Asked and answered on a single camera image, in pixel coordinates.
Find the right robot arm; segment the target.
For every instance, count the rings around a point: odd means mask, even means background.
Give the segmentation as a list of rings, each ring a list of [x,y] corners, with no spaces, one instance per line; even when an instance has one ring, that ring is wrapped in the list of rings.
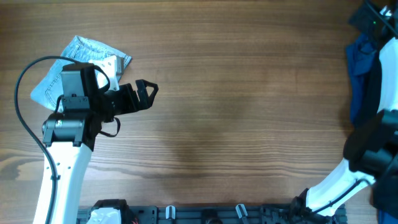
[[[379,221],[397,221],[397,5],[365,1],[349,23],[361,32],[347,49],[354,130],[337,167],[279,209],[288,223],[343,223],[343,204],[365,187]]]

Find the black shorts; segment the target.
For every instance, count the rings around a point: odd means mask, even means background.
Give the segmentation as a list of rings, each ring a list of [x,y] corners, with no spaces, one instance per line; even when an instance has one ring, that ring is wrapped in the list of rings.
[[[375,178],[373,205],[397,215],[397,6],[365,1],[349,23],[366,34],[378,55],[372,65],[361,124],[343,150],[349,169]]]

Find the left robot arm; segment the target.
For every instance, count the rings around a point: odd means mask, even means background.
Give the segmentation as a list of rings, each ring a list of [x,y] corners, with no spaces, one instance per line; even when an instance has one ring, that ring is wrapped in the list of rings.
[[[112,90],[96,78],[100,67],[73,63],[61,72],[61,112],[52,113],[43,123],[43,143],[50,154],[34,223],[75,223],[81,186],[102,124],[118,122],[118,116],[149,109],[159,90],[155,83],[136,80]]]

